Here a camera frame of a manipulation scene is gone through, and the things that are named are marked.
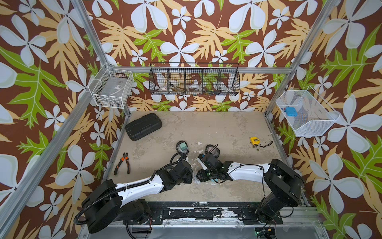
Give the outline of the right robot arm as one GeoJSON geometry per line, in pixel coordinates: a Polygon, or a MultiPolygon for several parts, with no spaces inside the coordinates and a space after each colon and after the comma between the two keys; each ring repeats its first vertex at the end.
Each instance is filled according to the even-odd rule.
{"type": "Polygon", "coordinates": [[[203,156],[202,169],[196,178],[200,182],[216,183],[246,180],[266,184],[271,193],[265,196],[255,211],[255,218],[262,223],[281,220],[279,211],[284,207],[297,207],[300,202],[303,178],[278,159],[268,164],[245,164],[234,161],[222,163],[215,157],[203,156]]]}

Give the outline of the mint green charger plug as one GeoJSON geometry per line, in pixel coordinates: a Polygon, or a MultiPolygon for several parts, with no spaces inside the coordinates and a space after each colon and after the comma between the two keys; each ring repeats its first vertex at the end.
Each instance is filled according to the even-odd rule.
{"type": "Polygon", "coordinates": [[[179,149],[180,149],[180,151],[186,152],[188,150],[188,146],[185,143],[181,143],[179,145],[179,149]]]}

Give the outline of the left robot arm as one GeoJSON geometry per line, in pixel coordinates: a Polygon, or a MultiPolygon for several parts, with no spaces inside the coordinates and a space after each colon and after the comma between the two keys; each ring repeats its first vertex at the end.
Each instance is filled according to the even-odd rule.
{"type": "Polygon", "coordinates": [[[137,207],[148,214],[143,197],[192,183],[193,171],[186,158],[186,154],[177,152],[170,163],[152,176],[134,182],[115,184],[111,179],[106,180],[82,203],[82,210],[73,219],[74,224],[87,225],[91,234],[97,233],[112,222],[130,220],[134,212],[129,212],[129,203],[138,204],[137,207]]]}

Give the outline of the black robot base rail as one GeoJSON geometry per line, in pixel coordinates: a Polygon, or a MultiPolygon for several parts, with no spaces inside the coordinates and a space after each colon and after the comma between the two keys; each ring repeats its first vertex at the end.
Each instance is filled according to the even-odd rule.
{"type": "Polygon", "coordinates": [[[280,213],[267,216],[256,202],[147,202],[143,199],[123,206],[115,221],[130,225],[163,225],[165,221],[190,219],[213,222],[233,219],[245,225],[283,223],[280,213]]]}

